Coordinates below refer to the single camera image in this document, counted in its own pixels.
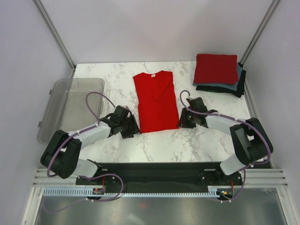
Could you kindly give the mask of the bright red t-shirt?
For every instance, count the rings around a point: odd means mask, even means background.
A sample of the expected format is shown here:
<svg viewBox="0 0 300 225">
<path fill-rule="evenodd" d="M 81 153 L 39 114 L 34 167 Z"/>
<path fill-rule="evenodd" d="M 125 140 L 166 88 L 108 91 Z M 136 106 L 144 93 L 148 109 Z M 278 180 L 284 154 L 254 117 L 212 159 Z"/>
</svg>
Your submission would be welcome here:
<svg viewBox="0 0 300 225">
<path fill-rule="evenodd" d="M 142 133 L 177 129 L 179 113 L 174 92 L 173 73 L 159 71 L 133 77 L 138 98 Z"/>
</svg>

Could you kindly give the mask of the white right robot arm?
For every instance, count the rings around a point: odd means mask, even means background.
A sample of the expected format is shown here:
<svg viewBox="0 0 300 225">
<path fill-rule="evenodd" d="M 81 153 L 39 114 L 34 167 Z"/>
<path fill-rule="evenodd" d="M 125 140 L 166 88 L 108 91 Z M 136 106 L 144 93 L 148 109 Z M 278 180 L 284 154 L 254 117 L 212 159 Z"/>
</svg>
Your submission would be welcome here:
<svg viewBox="0 0 300 225">
<path fill-rule="evenodd" d="M 226 184 L 233 173 L 260 163 L 263 158 L 269 160 L 273 153 L 273 146 L 257 118 L 235 120 L 215 111 L 197 114 L 183 108 L 178 127 L 195 128 L 196 125 L 221 131 L 232 139 L 234 154 L 221 162 L 215 172 L 214 177 L 219 184 Z"/>
</svg>

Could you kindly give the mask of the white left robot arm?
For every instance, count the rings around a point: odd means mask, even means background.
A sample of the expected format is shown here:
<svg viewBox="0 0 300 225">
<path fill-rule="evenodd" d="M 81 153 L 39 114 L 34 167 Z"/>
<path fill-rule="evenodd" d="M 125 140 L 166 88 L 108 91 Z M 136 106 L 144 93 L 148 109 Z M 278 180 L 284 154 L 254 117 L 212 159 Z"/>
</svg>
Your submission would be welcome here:
<svg viewBox="0 0 300 225">
<path fill-rule="evenodd" d="M 92 184 L 99 184 L 103 173 L 90 160 L 79 158 L 82 149 L 95 142 L 121 133 L 123 139 L 141 134 L 134 115 L 119 118 L 111 113 L 84 129 L 65 132 L 58 130 L 48 143 L 40 162 L 47 168 L 47 177 L 59 176 L 66 179 L 72 175 L 85 177 Z"/>
</svg>

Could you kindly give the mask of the clear grey plastic bin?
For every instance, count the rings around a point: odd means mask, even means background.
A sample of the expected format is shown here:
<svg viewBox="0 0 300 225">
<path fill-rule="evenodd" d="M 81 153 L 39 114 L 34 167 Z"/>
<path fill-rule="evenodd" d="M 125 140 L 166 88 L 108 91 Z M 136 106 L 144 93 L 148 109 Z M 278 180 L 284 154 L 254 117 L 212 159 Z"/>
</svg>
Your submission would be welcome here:
<svg viewBox="0 0 300 225">
<path fill-rule="evenodd" d="M 57 130 L 65 132 L 83 129 L 97 122 L 103 111 L 105 82 L 101 78 L 60 79 L 50 91 L 50 99 L 42 121 L 39 123 L 37 140 L 49 143 Z"/>
</svg>

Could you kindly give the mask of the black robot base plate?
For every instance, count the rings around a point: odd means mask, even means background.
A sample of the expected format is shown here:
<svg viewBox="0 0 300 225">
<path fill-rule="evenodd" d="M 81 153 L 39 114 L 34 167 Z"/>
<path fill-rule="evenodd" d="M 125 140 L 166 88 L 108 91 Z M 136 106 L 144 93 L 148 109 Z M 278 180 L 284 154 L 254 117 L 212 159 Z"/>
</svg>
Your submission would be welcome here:
<svg viewBox="0 0 300 225">
<path fill-rule="evenodd" d="M 219 174 L 218 162 L 100 163 L 95 180 L 78 178 L 77 185 L 104 185 L 109 192 L 204 192 L 209 186 L 240 186 L 241 175 Z"/>
</svg>

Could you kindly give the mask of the right aluminium frame post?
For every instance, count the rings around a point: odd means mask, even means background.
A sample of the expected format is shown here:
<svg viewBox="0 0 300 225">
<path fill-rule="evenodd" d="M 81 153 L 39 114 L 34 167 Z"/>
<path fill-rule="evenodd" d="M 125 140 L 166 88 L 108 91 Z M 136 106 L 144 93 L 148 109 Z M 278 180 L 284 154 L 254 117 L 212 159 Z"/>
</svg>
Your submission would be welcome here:
<svg viewBox="0 0 300 225">
<path fill-rule="evenodd" d="M 264 17 L 262 18 L 258 28 L 256 29 L 250 43 L 248 44 L 243 56 L 240 59 L 240 63 L 244 64 L 248 57 L 250 56 L 252 50 L 254 49 L 255 45 L 257 44 L 259 38 L 263 34 L 265 28 L 267 27 L 268 23 L 270 22 L 272 16 L 274 15 L 276 9 L 278 8 L 281 0 L 272 0 L 270 6 L 268 7 Z"/>
</svg>

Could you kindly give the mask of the aluminium frame post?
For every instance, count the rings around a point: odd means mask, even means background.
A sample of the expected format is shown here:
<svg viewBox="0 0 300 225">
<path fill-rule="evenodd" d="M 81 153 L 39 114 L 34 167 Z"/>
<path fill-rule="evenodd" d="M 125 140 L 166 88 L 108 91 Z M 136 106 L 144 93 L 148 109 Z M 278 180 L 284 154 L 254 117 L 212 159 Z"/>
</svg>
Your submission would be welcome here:
<svg viewBox="0 0 300 225">
<path fill-rule="evenodd" d="M 268 23 L 270 22 L 272 16 L 274 15 L 276 9 L 278 8 L 281 0 L 272 0 L 270 6 L 268 7 L 264 17 L 262 18 L 258 28 L 256 29 L 250 43 L 248 44 L 243 56 L 240 59 L 240 63 L 244 64 L 248 57 L 250 56 L 252 50 L 254 49 L 255 45 L 257 44 L 259 38 L 263 34 L 265 28 L 267 27 Z"/>
<path fill-rule="evenodd" d="M 41 15 L 42 19 L 44 20 L 47 28 L 49 29 L 54 41 L 56 42 L 58 48 L 60 49 L 61 53 L 63 54 L 64 58 L 66 59 L 68 65 L 70 66 L 72 72 L 75 72 L 76 64 L 74 63 L 69 51 L 67 50 L 62 38 L 60 37 L 52 19 L 50 18 L 45 6 L 43 5 L 41 0 L 33 0 L 32 1 L 35 7 L 37 8 L 39 14 Z"/>
</svg>

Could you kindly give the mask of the left aluminium frame post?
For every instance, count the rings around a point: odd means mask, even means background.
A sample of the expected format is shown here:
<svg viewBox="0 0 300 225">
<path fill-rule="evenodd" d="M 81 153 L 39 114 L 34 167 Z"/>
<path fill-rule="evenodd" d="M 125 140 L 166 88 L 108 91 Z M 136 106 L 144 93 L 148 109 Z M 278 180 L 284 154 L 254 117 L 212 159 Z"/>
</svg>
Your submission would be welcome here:
<svg viewBox="0 0 300 225">
<path fill-rule="evenodd" d="M 54 41 L 56 42 L 58 48 L 60 49 L 61 53 L 63 54 L 64 58 L 66 59 L 68 65 L 70 66 L 72 72 L 75 72 L 76 64 L 74 63 L 69 51 L 67 50 L 62 38 L 60 37 L 52 19 L 50 18 L 45 6 L 43 5 L 41 0 L 33 0 L 32 1 L 35 7 L 37 8 L 39 14 L 41 15 L 42 19 L 44 20 L 47 28 L 49 29 Z"/>
</svg>

